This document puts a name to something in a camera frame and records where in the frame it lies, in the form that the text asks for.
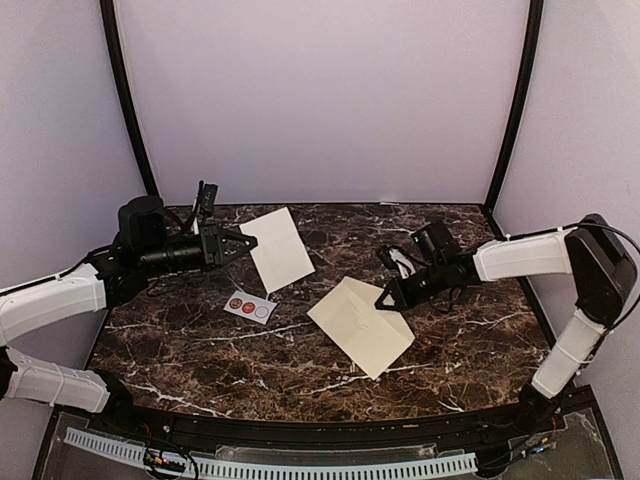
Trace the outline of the cream paper envelope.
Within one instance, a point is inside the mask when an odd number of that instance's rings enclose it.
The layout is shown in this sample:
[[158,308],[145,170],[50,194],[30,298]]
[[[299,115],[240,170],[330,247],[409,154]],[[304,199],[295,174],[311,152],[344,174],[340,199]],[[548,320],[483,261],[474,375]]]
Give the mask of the cream paper envelope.
[[375,308],[382,289],[344,277],[307,315],[371,379],[384,373],[414,342],[398,312]]

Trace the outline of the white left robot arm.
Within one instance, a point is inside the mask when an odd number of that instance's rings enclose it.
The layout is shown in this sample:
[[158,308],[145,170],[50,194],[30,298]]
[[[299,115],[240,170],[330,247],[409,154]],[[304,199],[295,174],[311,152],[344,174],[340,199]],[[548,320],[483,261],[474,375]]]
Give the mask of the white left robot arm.
[[131,393],[111,373],[79,370],[26,355],[11,347],[17,338],[76,315],[111,310],[168,274],[210,271],[248,254],[253,236],[203,225],[212,202],[199,195],[182,221],[158,196],[141,196],[118,211],[114,241],[89,252],[76,265],[1,293],[1,396],[50,406],[101,413],[120,436],[141,427],[140,412],[130,406]]

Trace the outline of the printed paper letter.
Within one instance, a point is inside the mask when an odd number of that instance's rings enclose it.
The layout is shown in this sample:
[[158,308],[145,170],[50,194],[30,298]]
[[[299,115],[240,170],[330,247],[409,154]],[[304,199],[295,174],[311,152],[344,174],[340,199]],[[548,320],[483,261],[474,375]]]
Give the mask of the printed paper letter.
[[287,207],[243,223],[240,230],[257,239],[251,257],[267,294],[315,272]]

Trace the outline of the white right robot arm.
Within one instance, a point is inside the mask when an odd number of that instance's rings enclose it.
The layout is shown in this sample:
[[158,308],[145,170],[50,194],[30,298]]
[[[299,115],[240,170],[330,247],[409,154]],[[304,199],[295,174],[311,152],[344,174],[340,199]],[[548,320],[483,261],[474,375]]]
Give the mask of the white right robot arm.
[[397,272],[375,301],[379,311],[401,313],[443,292],[507,279],[562,276],[572,281],[571,317],[523,388],[531,396],[511,410],[510,424],[521,434],[534,432],[547,420],[546,401],[560,395],[639,306],[639,244],[599,214],[471,248],[463,248],[442,221],[426,224],[411,239],[420,259],[397,246],[379,252],[386,267]]

